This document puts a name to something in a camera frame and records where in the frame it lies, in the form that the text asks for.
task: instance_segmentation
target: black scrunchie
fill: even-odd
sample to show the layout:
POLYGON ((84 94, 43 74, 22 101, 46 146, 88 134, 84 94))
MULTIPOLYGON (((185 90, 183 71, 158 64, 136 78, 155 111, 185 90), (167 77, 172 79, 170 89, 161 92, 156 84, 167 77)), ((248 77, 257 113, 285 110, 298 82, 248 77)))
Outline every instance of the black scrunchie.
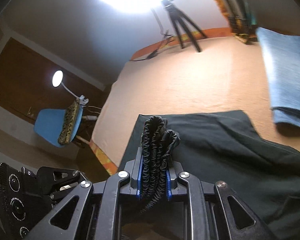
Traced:
POLYGON ((173 130, 167 130, 160 116, 153 115, 146 122, 141 139, 143 170, 141 198, 149 202, 141 213, 150 209, 165 194, 166 170, 172 150, 180 138, 173 130))

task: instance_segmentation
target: blue gripper pad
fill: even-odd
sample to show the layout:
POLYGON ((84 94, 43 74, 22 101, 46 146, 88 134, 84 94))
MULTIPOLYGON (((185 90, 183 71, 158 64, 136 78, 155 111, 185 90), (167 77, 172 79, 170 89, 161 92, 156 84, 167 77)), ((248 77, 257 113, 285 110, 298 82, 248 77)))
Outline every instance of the blue gripper pad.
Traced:
MULTIPOLYGON (((137 189, 137 198, 140 199, 141 196, 141 174, 143 169, 143 156, 141 156, 141 162, 139 167, 138 173, 138 189, 137 189)), ((166 196, 168 201, 171 200, 172 191, 171 191, 171 180, 170 180, 170 173, 169 170, 166 171, 166 196)))

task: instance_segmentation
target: bed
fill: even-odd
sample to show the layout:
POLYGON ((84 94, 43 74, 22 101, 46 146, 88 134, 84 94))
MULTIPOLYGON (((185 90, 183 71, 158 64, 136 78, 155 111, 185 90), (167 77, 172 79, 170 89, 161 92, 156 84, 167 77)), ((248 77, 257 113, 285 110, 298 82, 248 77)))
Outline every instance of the bed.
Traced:
POLYGON ((258 42, 234 37, 163 48, 151 59, 128 62, 96 122, 91 147, 110 174, 119 166, 139 114, 212 113, 241 109, 259 135, 300 151, 300 128, 273 124, 267 76, 258 42))

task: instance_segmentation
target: cable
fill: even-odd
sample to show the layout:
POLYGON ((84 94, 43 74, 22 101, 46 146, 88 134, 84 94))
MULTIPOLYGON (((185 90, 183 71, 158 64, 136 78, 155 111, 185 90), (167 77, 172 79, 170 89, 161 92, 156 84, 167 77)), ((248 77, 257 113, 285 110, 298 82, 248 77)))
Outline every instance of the cable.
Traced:
MULTIPOLYGON (((102 110, 102 108, 97 107, 97 106, 82 106, 82 108, 83 108, 83 107, 94 107, 94 108, 98 108, 98 109, 101 109, 101 110, 102 110)), ((91 111, 91 110, 89 110, 89 109, 86 109, 86 110, 88 110, 90 113, 100 114, 100 112, 91 111)))
POLYGON ((163 26, 162 26, 162 23, 161 23, 161 21, 160 21, 158 15, 157 15, 157 13, 156 13, 156 11, 155 11, 153 8, 151 8, 151 11, 152 11, 152 13, 153 13, 155 19, 157 20, 157 23, 158 23, 159 27, 160 27, 160 34, 161 34, 162 36, 164 36, 163 26))
POLYGON ((63 82, 61 82, 61 85, 63 85, 63 87, 71 94, 71 95, 73 95, 75 98, 79 98, 77 95, 75 95, 69 88, 67 88, 64 84, 63 84, 63 82))
POLYGON ((173 38, 173 35, 169 34, 169 30, 167 30, 166 33, 164 33, 162 23, 161 23, 161 21, 160 21, 158 15, 157 15, 157 13, 156 13, 156 11, 155 11, 153 8, 151 8, 151 11, 152 11, 152 13, 153 13, 153 15, 154 15, 154 17, 155 17, 155 19, 156 19, 158 25, 159 25, 159 28, 160 28, 160 34, 163 36, 163 39, 162 39, 162 41, 160 42, 158 48, 155 49, 153 52, 151 52, 146 58, 142 58, 142 59, 132 59, 132 60, 130 60, 130 61, 143 61, 143 60, 147 60, 147 59, 154 58, 154 57, 156 57, 156 56, 158 55, 158 50, 161 48, 162 43, 163 43, 165 40, 167 41, 167 43, 166 43, 164 46, 166 46, 166 45, 168 45, 170 42, 174 41, 174 39, 171 40, 171 39, 173 38))
POLYGON ((85 106, 85 107, 94 107, 94 108, 98 108, 98 109, 102 110, 101 107, 97 107, 97 106, 85 106))

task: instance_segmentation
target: tripod leg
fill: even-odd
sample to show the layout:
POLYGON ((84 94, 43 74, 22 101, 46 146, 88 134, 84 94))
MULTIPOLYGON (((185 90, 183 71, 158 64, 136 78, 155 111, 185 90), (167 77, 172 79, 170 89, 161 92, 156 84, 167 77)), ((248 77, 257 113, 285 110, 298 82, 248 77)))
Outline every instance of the tripod leg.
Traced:
POLYGON ((192 35, 191 31, 189 30, 188 26, 185 24, 185 22, 179 17, 178 22, 180 23, 181 27, 185 30, 186 34, 188 35, 189 39, 191 40, 192 44, 195 46, 198 52, 201 52, 201 48, 199 47, 196 39, 192 35))
POLYGON ((207 38, 207 35, 198 27, 197 24, 195 24, 183 11, 180 11, 179 9, 177 10, 181 17, 186 19, 205 39, 207 38))
POLYGON ((170 19, 171 19, 172 25, 173 25, 174 29, 176 30, 178 39, 180 41, 180 46, 183 49, 184 48, 183 47, 183 42, 182 42, 182 39, 181 39, 180 31, 179 31, 178 26, 177 26, 177 19, 175 18, 175 16, 173 14, 169 14, 169 15, 170 15, 170 19))

